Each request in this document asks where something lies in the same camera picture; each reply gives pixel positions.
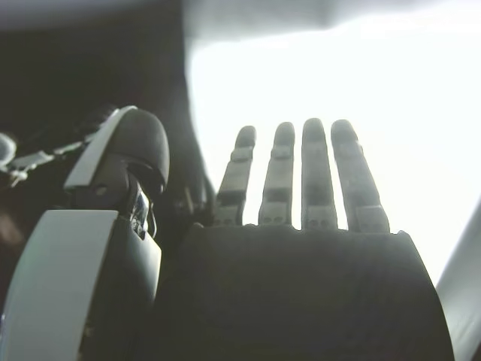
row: white light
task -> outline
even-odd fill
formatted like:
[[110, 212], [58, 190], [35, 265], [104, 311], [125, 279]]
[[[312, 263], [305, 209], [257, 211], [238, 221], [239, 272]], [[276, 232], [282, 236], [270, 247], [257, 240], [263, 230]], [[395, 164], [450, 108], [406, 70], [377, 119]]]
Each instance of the white light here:
[[[434, 283], [481, 194], [481, 5], [364, 18], [325, 32], [214, 44], [192, 59], [194, 119], [218, 187], [242, 126], [258, 143], [244, 222], [257, 223], [276, 126], [354, 125], [392, 230], [408, 232]], [[346, 226], [331, 159], [340, 226]], [[299, 162], [294, 225], [300, 224]]]

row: robotic hand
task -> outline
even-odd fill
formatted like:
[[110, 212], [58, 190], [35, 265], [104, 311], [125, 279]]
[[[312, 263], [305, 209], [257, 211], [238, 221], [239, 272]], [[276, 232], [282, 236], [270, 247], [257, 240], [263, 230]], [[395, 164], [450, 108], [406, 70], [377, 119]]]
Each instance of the robotic hand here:
[[242, 226], [255, 138], [240, 131], [213, 224], [193, 224], [159, 276], [151, 214], [167, 138], [151, 114], [114, 113], [65, 183], [72, 209], [48, 211], [22, 255], [0, 360], [453, 360], [436, 291], [409, 235], [389, 233], [351, 125], [331, 131], [348, 231], [337, 229], [318, 120], [304, 126], [302, 230], [290, 225], [289, 123], [276, 132], [259, 225]]

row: black fingertip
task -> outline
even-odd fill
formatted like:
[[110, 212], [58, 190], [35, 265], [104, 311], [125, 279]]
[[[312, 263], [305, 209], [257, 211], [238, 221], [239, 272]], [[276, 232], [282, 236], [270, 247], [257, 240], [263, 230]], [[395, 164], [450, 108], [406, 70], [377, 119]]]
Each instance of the black fingertip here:
[[302, 142], [322, 141], [325, 142], [325, 133], [322, 123], [317, 118], [312, 118], [304, 123]]
[[342, 143], [345, 141], [357, 141], [358, 136], [351, 123], [347, 120], [337, 120], [331, 127], [332, 143]]
[[274, 137], [275, 145], [294, 145], [295, 131], [294, 126], [290, 122], [281, 123], [276, 130]]
[[253, 126], [243, 127], [235, 141], [235, 147], [254, 147], [256, 145], [256, 128]]

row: gray finger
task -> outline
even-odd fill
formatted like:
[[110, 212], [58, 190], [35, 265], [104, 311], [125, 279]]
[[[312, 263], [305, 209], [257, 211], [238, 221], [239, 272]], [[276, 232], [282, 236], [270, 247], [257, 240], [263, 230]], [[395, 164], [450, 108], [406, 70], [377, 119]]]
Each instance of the gray finger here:
[[280, 124], [265, 178], [259, 224], [291, 223], [294, 141], [294, 126], [291, 123]]
[[351, 124], [347, 120], [335, 122], [331, 128], [331, 140], [349, 230], [389, 232], [386, 212]]
[[253, 126], [243, 127], [237, 136], [231, 161], [217, 193], [214, 226], [242, 225], [255, 144], [256, 129]]
[[319, 119], [309, 119], [302, 132], [302, 228], [337, 228], [328, 147]]

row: bright white background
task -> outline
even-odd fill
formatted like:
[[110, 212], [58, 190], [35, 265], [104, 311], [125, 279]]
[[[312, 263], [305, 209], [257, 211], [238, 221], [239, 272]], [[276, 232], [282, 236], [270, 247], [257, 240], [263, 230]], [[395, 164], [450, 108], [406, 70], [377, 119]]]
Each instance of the bright white background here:
[[[300, 226], [304, 121], [351, 121], [392, 231], [410, 233], [434, 283], [481, 195], [481, 5], [446, 3], [365, 17], [324, 32], [197, 50], [192, 110], [218, 188], [242, 126], [257, 128], [245, 223], [257, 223], [277, 125], [295, 125], [294, 226]], [[346, 228], [331, 158], [340, 228]]]

